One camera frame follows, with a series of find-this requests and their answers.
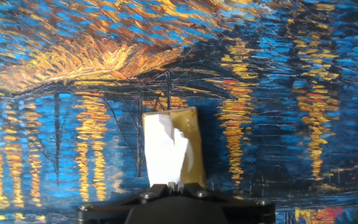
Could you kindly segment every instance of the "painted surface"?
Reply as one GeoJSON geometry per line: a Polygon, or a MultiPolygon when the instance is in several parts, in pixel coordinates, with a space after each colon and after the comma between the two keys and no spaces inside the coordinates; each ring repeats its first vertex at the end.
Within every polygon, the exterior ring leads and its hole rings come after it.
{"type": "Polygon", "coordinates": [[[358,223],[358,1],[0,1],[0,222],[147,188],[146,111],[199,110],[208,185],[358,223]]]}

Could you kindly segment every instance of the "tissue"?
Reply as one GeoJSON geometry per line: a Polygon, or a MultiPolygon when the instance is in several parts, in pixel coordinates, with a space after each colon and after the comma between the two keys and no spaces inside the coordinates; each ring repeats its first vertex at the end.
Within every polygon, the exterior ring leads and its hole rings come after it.
{"type": "Polygon", "coordinates": [[[150,186],[181,181],[206,187],[195,107],[143,114],[150,186]]]}

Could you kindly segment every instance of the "black clamp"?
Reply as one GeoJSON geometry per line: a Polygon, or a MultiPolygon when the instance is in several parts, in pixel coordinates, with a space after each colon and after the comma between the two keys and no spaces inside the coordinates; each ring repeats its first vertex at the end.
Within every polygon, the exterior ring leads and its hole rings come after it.
{"type": "Polygon", "coordinates": [[[269,200],[239,200],[199,184],[155,184],[147,191],[110,205],[84,204],[77,224],[275,223],[269,200]]]}

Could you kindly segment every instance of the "screw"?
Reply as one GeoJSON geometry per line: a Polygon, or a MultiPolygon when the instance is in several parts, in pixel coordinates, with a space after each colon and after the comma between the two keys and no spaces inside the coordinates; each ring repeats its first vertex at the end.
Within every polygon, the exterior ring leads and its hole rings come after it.
{"type": "Polygon", "coordinates": [[[199,198],[205,198],[209,196],[209,192],[206,190],[198,190],[196,196],[199,198]]]}
{"type": "Polygon", "coordinates": [[[93,209],[93,205],[87,203],[87,204],[80,205],[78,208],[79,208],[81,211],[84,211],[84,212],[85,212],[85,211],[90,211],[90,210],[92,210],[92,209],[93,209]]]}
{"type": "Polygon", "coordinates": [[[256,204],[257,205],[268,205],[268,204],[271,204],[272,202],[265,199],[265,200],[259,200],[259,201],[256,201],[256,204]]]}
{"type": "Polygon", "coordinates": [[[157,196],[157,194],[155,194],[154,192],[144,192],[144,193],[141,193],[140,196],[142,196],[142,198],[144,198],[144,199],[152,199],[152,198],[155,198],[157,196]]]}

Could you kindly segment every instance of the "white paper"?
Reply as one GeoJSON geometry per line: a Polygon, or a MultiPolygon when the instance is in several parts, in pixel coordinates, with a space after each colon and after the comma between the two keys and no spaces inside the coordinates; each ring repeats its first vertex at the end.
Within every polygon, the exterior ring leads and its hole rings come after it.
{"type": "Polygon", "coordinates": [[[178,183],[189,140],[173,128],[171,116],[165,114],[144,118],[144,136],[150,186],[178,183]]]}

